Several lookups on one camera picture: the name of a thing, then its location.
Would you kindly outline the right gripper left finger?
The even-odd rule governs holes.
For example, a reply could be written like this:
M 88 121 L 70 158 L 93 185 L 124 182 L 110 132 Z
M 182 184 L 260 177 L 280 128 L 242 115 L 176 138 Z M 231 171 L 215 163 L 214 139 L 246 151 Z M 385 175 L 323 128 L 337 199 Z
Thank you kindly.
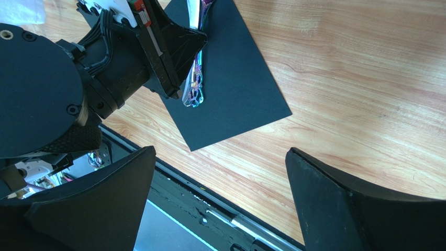
M 155 169 L 143 147 L 26 199 L 1 201 L 1 250 L 133 250 Z

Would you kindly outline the silver knife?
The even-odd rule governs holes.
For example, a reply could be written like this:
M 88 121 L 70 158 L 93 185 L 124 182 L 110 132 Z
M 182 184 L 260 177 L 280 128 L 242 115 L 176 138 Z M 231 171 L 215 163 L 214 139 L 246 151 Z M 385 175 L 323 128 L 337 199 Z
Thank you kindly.
M 187 0 L 189 27 L 198 30 L 200 19 L 200 0 Z

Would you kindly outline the black paper napkin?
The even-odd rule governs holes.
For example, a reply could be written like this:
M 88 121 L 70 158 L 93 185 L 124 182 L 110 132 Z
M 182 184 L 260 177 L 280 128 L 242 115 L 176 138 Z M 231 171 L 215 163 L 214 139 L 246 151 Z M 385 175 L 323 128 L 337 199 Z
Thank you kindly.
M 191 108 L 163 100 L 191 151 L 291 115 L 233 1 L 212 4 L 205 31 L 203 103 Z

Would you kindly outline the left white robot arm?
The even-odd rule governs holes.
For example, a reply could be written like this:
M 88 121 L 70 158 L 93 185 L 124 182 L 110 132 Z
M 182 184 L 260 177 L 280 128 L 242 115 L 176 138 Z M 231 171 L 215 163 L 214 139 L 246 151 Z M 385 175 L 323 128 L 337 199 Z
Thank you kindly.
M 2 198 L 26 186 L 17 163 L 97 150 L 99 124 L 141 86 L 178 99 L 207 42 L 158 1 L 78 1 L 77 10 L 91 25 L 79 42 L 1 23 Z

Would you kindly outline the iridescent fork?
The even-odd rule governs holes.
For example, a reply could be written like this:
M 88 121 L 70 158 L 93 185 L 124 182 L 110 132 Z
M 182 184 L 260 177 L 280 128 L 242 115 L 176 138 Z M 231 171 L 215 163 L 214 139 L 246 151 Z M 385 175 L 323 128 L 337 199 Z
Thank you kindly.
M 213 0 L 201 0 L 200 1 L 200 19 L 198 25 L 198 31 L 204 31 L 205 22 L 207 19 L 208 11 L 213 4 Z M 195 57 L 191 69 L 185 81 L 182 102 L 185 107 L 197 107 L 204 100 L 204 94 L 202 91 L 203 73 L 202 73 L 202 55 L 203 51 L 200 50 Z

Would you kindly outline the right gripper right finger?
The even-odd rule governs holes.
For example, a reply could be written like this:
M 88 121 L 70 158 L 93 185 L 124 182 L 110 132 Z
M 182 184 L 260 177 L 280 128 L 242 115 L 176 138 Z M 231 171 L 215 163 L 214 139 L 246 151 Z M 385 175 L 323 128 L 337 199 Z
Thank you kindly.
M 445 250 L 445 201 L 392 190 L 295 147 L 285 165 L 307 250 Z

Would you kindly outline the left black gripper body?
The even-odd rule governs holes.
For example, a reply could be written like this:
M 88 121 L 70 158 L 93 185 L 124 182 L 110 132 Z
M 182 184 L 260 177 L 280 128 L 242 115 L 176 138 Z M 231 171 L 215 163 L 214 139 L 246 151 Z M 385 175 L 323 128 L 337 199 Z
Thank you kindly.
M 58 41 L 82 83 L 82 100 L 66 113 L 106 119 L 140 87 L 169 99 L 180 96 L 181 27 L 158 1 L 77 1 L 90 25 L 79 42 Z

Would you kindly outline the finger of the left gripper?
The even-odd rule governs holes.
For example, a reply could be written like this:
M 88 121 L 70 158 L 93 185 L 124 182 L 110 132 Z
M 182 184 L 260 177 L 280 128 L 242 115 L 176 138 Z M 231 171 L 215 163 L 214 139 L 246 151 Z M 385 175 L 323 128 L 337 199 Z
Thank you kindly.
M 166 99 L 179 99 L 180 86 L 195 56 L 207 43 L 207 35 L 175 23 L 158 1 L 148 1 L 148 13 L 149 38 L 154 45 L 150 63 L 155 78 L 149 88 Z

